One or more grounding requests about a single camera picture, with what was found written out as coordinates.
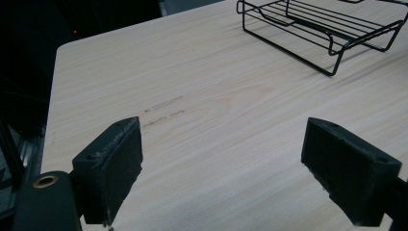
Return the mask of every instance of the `black wire rack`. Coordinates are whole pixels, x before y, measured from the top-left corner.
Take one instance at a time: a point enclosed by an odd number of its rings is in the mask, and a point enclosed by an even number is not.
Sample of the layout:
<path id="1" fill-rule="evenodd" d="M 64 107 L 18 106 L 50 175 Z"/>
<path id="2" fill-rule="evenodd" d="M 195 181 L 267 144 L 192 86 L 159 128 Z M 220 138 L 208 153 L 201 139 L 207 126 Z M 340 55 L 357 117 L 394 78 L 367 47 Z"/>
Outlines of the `black wire rack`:
<path id="1" fill-rule="evenodd" d="M 358 4 L 364 0 L 338 0 L 349 4 Z M 408 3 L 397 0 L 377 0 L 387 4 L 398 4 L 408 7 Z M 242 28 L 248 34 L 274 46 L 275 48 L 293 56 L 310 67 L 327 76 L 336 74 L 344 51 L 357 45 L 385 52 L 390 49 L 399 30 L 407 21 L 408 13 L 404 12 L 402 19 L 385 25 L 368 21 L 353 15 L 338 13 L 328 9 L 311 5 L 298 0 L 278 0 L 265 5 L 256 6 L 245 0 L 237 2 L 237 13 L 242 15 Z M 247 25 L 256 21 L 265 22 L 277 27 L 293 36 L 312 42 L 317 47 L 327 50 L 329 56 L 334 57 L 335 63 L 331 70 L 317 65 L 306 58 L 295 54 L 288 48 L 273 42 L 257 33 L 257 30 L 247 29 Z M 369 40 L 391 34 L 385 45 L 378 46 L 368 43 Z"/>

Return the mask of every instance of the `wooden table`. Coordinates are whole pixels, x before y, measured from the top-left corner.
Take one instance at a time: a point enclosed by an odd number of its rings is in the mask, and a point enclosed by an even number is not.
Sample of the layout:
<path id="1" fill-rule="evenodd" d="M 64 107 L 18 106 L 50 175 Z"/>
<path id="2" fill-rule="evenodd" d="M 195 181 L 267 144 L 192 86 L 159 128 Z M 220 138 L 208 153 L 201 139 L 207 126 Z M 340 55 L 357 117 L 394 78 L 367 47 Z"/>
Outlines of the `wooden table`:
<path id="1" fill-rule="evenodd" d="M 143 171 L 117 231 L 372 230 L 352 226 L 300 153 L 314 116 L 399 159 L 407 179 L 406 25 L 389 52 L 356 47 L 328 78 L 245 33 L 235 8 L 224 1 L 62 46 L 42 171 L 71 171 L 110 124 L 139 116 Z"/>

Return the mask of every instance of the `dark background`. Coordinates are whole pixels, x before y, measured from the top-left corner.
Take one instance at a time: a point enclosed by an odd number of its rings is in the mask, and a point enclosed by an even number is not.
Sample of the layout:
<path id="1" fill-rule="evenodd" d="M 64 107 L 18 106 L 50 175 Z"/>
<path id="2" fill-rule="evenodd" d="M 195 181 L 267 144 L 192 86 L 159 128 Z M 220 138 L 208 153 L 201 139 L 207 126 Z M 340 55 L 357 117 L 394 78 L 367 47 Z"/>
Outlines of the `dark background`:
<path id="1" fill-rule="evenodd" d="M 157 0 L 0 0 L 0 114 L 40 135 L 58 47 L 160 16 Z"/>

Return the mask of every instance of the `light wood grain surface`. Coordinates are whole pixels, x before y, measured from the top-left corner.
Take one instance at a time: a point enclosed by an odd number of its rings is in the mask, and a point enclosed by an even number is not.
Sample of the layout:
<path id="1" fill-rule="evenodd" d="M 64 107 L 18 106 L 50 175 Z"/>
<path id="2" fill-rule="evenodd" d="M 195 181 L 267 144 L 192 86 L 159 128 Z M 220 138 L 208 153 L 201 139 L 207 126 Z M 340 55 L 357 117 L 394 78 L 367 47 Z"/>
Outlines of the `light wood grain surface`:
<path id="1" fill-rule="evenodd" d="M 139 116 L 143 171 L 117 231 L 378 230 L 353 227 L 300 153 L 314 116 L 396 157 L 408 178 L 408 28 L 386 53 L 345 53 L 328 78 L 245 33 L 235 4 L 62 46 L 42 172 L 71 171 L 73 157 L 110 124 Z M 379 230 L 390 223 L 385 217 Z"/>

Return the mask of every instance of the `wire tray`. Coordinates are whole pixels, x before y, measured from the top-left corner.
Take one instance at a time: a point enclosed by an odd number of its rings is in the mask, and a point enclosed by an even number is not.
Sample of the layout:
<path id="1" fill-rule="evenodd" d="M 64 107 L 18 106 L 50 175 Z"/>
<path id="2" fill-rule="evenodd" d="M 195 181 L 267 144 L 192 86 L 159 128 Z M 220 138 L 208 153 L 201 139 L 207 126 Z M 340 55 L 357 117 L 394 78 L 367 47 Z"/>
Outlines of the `wire tray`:
<path id="1" fill-rule="evenodd" d="M 364 0 L 338 1 L 358 4 Z M 377 1 L 408 7 L 408 3 L 397 0 Z M 237 2 L 237 13 L 242 15 L 242 28 L 248 34 L 293 56 L 327 76 L 336 74 L 345 50 L 349 50 L 357 45 L 364 45 L 381 52 L 390 49 L 399 30 L 408 18 L 408 13 L 404 12 L 404 18 L 382 25 L 298 0 L 278 0 L 261 6 L 256 6 L 245 0 L 239 0 Z M 335 63 L 333 67 L 331 67 L 331 70 L 328 70 L 321 65 L 317 65 L 315 62 L 303 58 L 299 54 L 295 54 L 290 49 L 273 42 L 271 39 L 261 36 L 256 30 L 247 29 L 247 25 L 254 22 L 253 19 L 277 27 L 297 38 L 307 40 L 317 47 L 327 50 L 328 55 L 334 57 Z M 391 35 L 390 38 L 387 38 L 385 45 L 377 46 L 368 43 L 369 40 L 389 33 Z"/>

